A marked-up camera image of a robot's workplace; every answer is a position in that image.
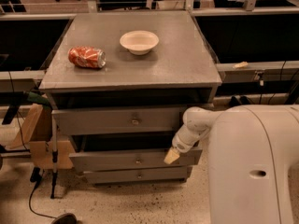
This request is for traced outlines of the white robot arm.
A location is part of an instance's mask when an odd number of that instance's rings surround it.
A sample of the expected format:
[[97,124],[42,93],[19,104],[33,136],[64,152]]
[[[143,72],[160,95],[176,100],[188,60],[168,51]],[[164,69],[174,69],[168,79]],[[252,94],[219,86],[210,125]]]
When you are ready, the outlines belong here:
[[191,107],[164,162],[204,137],[211,224],[293,224],[288,173],[299,162],[299,105]]

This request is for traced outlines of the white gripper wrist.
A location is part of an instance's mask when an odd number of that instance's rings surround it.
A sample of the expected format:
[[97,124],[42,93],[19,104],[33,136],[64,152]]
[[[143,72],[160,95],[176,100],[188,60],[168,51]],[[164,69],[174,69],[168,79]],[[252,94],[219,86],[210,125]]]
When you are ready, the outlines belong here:
[[181,153],[187,153],[200,139],[201,133],[190,130],[186,125],[182,125],[172,139],[172,147],[167,151],[164,162],[171,164],[176,161]]

